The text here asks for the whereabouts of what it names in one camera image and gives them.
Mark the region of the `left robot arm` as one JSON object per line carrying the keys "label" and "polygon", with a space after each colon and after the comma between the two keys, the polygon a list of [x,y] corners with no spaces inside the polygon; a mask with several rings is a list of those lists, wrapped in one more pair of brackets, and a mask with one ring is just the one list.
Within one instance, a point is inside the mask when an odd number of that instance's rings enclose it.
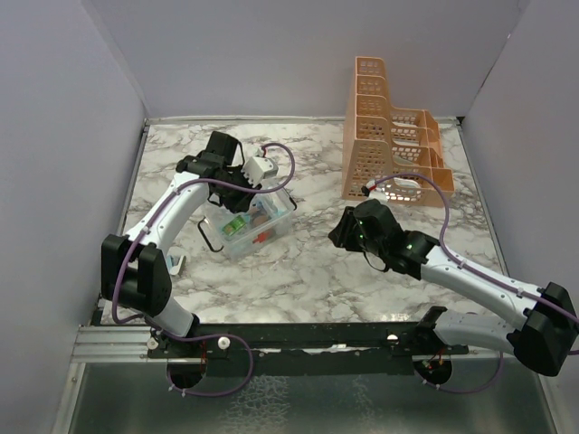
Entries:
{"label": "left robot arm", "polygon": [[198,317],[172,296],[167,253],[191,215],[215,195],[231,211],[245,211],[253,197],[242,168],[233,163],[241,142],[214,131],[202,151],[185,156],[165,192],[124,235],[101,244],[101,295],[118,325],[139,318],[166,331],[168,345],[187,357],[199,348]]}

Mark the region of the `brown orange-cap medicine bottle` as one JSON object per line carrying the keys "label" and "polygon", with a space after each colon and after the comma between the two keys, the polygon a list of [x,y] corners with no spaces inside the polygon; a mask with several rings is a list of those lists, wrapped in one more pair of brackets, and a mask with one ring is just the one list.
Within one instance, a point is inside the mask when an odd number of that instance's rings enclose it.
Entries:
{"label": "brown orange-cap medicine bottle", "polygon": [[251,208],[249,215],[252,228],[259,228],[271,219],[267,210],[261,207]]}

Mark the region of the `small green box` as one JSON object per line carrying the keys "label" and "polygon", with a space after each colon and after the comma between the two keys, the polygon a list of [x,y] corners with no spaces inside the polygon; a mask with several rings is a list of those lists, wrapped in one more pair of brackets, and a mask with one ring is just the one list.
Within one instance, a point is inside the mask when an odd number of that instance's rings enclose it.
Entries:
{"label": "small green box", "polygon": [[233,236],[246,226],[246,221],[243,217],[237,216],[222,227],[222,231],[226,236]]}

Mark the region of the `clear first aid box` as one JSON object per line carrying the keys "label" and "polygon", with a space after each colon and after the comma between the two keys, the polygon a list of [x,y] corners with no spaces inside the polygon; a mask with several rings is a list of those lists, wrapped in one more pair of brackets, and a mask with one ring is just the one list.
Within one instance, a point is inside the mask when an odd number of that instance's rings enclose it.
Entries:
{"label": "clear first aid box", "polygon": [[247,212],[232,213],[206,203],[197,230],[211,252],[238,260],[290,233],[297,208],[286,189],[256,194]]}

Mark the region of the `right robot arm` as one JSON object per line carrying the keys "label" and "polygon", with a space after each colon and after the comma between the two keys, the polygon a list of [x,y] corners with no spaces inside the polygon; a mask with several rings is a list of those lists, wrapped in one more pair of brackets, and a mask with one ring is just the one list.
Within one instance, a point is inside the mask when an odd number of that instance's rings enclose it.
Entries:
{"label": "right robot arm", "polygon": [[377,200],[348,206],[328,237],[339,249],[374,255],[385,270],[450,289],[490,311],[431,312],[415,332],[427,354],[472,345],[512,354],[531,371],[555,377],[572,352],[578,318],[568,291],[554,282],[541,288],[486,269],[430,235],[403,229]]}

